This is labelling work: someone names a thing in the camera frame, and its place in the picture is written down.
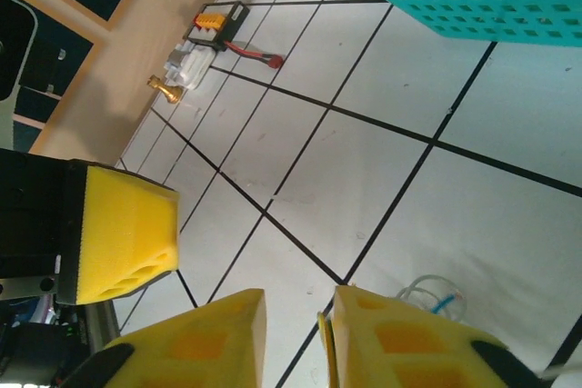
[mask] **floor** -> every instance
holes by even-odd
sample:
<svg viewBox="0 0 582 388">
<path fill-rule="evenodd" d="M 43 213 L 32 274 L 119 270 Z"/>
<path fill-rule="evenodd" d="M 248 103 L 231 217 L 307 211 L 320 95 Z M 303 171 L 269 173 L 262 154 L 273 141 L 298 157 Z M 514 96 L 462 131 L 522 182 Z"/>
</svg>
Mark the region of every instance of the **floor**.
<svg viewBox="0 0 582 388">
<path fill-rule="evenodd" d="M 158 98 L 119 163 L 182 195 L 180 269 L 115 301 L 122 333 L 265 288 L 264 386 L 326 386 L 316 313 L 337 284 L 393 296 L 442 274 L 465 323 L 534 370 L 567 361 L 581 49 L 446 39 L 383 0 L 261 0 L 236 40 L 286 63 L 220 54 L 180 105 Z"/>
</svg>

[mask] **yellow sponge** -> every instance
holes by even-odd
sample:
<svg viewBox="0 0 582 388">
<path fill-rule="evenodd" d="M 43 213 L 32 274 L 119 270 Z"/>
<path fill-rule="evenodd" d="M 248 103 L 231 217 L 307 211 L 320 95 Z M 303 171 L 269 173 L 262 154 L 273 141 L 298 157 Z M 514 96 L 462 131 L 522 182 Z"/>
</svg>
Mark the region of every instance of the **yellow sponge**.
<svg viewBox="0 0 582 388">
<path fill-rule="evenodd" d="M 338 286 L 332 317 L 341 388 L 505 388 L 472 348 L 477 329 L 408 303 Z"/>
<path fill-rule="evenodd" d="M 266 307 L 250 289 L 111 342 L 135 351 L 106 388 L 259 388 Z"/>
<path fill-rule="evenodd" d="M 168 188 L 89 165 L 76 303 L 115 298 L 175 270 L 177 206 Z"/>
</svg>

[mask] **wall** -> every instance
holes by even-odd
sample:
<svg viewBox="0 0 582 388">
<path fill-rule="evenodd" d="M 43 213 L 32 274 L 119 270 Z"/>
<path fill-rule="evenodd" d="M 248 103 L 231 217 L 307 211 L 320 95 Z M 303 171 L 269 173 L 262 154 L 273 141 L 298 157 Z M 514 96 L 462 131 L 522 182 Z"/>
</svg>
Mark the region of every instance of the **wall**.
<svg viewBox="0 0 582 388">
<path fill-rule="evenodd" d="M 111 31 L 64 0 L 39 1 L 103 39 L 103 44 L 32 151 L 113 164 L 155 97 L 147 78 L 164 74 L 164 61 L 187 23 L 201 4 L 212 0 L 127 0 L 125 13 Z"/>
</svg>

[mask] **white tile floor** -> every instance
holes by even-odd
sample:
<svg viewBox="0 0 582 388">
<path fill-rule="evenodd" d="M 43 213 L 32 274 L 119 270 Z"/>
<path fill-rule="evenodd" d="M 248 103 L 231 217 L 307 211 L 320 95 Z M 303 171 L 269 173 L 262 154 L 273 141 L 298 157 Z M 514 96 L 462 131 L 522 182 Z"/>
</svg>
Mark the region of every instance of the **white tile floor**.
<svg viewBox="0 0 582 388">
<path fill-rule="evenodd" d="M 123 164 L 182 194 L 180 270 L 115 301 L 122 333 L 262 287 L 265 388 L 326 386 L 315 321 L 335 284 L 392 296 L 434 273 L 467 323 L 545 368 L 581 329 L 582 51 L 341 1 L 251 6 L 236 40 L 283 68 L 221 54 L 180 105 L 155 103 Z"/>
</svg>

